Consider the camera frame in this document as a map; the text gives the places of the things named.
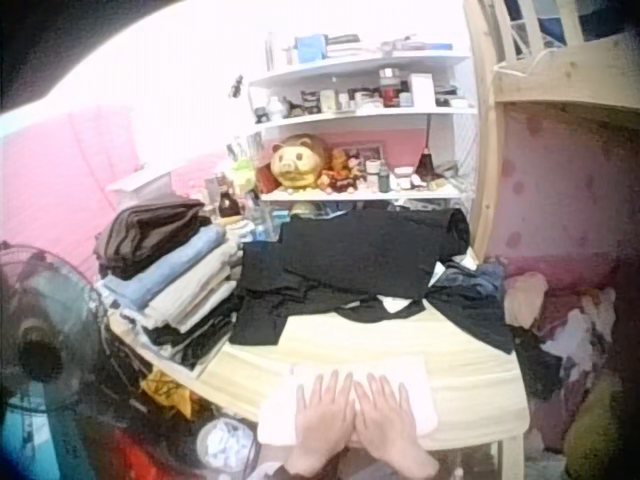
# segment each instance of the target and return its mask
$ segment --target stack of folded clothes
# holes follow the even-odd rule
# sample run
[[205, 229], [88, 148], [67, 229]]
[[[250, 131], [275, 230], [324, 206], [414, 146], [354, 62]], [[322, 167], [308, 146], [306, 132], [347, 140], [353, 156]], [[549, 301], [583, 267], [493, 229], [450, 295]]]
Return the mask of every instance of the stack of folded clothes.
[[145, 347], [190, 370], [226, 338], [238, 310], [229, 279], [238, 246], [202, 207], [180, 197], [136, 205], [96, 245], [108, 272], [99, 288], [120, 316]]

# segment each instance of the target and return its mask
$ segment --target wooden table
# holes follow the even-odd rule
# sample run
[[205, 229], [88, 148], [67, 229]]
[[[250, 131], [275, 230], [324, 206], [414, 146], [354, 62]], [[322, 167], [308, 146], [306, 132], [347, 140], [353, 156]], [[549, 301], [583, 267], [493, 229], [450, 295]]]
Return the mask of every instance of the wooden table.
[[506, 355], [464, 333], [434, 308], [408, 320], [360, 324], [336, 314], [290, 317], [273, 347], [225, 345], [199, 378], [136, 348], [128, 324], [111, 327], [147, 360], [207, 400], [257, 421], [261, 404], [294, 364], [331, 365], [424, 355], [438, 412], [428, 450], [500, 442], [502, 478], [524, 476], [522, 435], [529, 410], [515, 353]]

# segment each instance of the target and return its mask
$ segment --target hand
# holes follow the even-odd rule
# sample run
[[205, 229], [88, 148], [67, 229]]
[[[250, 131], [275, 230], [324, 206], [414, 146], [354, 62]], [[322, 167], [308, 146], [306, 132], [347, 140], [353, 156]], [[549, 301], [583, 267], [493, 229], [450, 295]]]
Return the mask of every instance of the hand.
[[303, 386], [298, 386], [296, 446], [284, 464], [289, 473], [311, 477], [345, 447], [355, 418], [355, 402], [349, 401], [352, 384], [353, 375], [348, 374], [336, 394], [338, 371], [334, 370], [322, 391], [322, 375], [318, 375], [308, 404]]
[[371, 397], [360, 382], [355, 392], [360, 402], [356, 413], [356, 433], [367, 451], [408, 478], [431, 478], [438, 462], [418, 443], [416, 421], [409, 404], [409, 393], [401, 383], [400, 400], [387, 377], [367, 376]]

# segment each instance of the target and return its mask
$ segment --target bed frame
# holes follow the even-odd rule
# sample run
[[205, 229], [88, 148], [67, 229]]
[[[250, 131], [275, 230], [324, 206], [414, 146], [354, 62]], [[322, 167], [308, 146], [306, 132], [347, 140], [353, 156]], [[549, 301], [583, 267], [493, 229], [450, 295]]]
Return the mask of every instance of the bed frame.
[[[585, 42], [576, 0], [556, 0], [566, 46], [545, 48], [534, 0], [518, 0], [526, 38], [514, 29], [504, 0], [464, 0], [479, 107], [473, 248], [484, 258], [502, 167], [503, 104], [545, 102], [565, 112], [640, 128], [637, 32]], [[520, 55], [515, 44], [520, 48]]]

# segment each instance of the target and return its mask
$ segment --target light blue folded shirt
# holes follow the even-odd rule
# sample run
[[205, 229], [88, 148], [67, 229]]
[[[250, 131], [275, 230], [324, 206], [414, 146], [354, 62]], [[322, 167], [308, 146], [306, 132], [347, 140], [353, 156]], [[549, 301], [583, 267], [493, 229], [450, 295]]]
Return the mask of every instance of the light blue folded shirt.
[[218, 248], [224, 239], [224, 228], [218, 225], [202, 227], [183, 246], [168, 253], [131, 280], [121, 280], [109, 275], [102, 285], [123, 307], [142, 311], [175, 279]]

